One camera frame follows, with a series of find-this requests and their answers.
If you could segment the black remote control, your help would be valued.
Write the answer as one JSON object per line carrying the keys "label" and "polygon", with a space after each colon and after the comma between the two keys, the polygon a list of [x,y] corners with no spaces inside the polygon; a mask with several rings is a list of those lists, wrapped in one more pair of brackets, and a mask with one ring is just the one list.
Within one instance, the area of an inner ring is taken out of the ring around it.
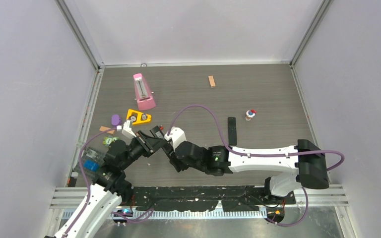
{"label": "black remote control", "polygon": [[162,146],[162,149],[167,156],[171,156],[174,154],[173,146],[164,138],[165,134],[163,133],[163,126],[156,125],[152,129],[150,129],[150,132],[154,137],[163,139],[164,144]]}

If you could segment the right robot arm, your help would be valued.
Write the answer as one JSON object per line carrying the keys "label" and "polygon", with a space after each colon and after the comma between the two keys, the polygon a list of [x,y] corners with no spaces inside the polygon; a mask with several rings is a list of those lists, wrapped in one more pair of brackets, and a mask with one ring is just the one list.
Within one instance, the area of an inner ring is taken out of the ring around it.
{"label": "right robot arm", "polygon": [[266,178],[264,199],[277,203],[291,191],[304,187],[329,187],[325,154],[306,139],[297,145],[275,149],[245,149],[224,145],[199,147],[186,140],[172,140],[174,161],[184,168],[194,168],[207,175],[223,176],[245,171],[272,171]]}

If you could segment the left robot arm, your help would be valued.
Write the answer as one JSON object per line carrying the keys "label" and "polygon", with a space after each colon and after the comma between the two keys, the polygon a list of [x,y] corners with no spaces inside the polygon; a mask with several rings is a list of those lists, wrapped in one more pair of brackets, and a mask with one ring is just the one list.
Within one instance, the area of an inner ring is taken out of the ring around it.
{"label": "left robot arm", "polygon": [[131,202],[133,189],[126,180],[125,169],[140,157],[150,157],[167,144],[164,138],[135,133],[130,144],[118,139],[112,142],[97,170],[87,195],[73,215],[60,228],[56,238],[92,238],[119,205]]}

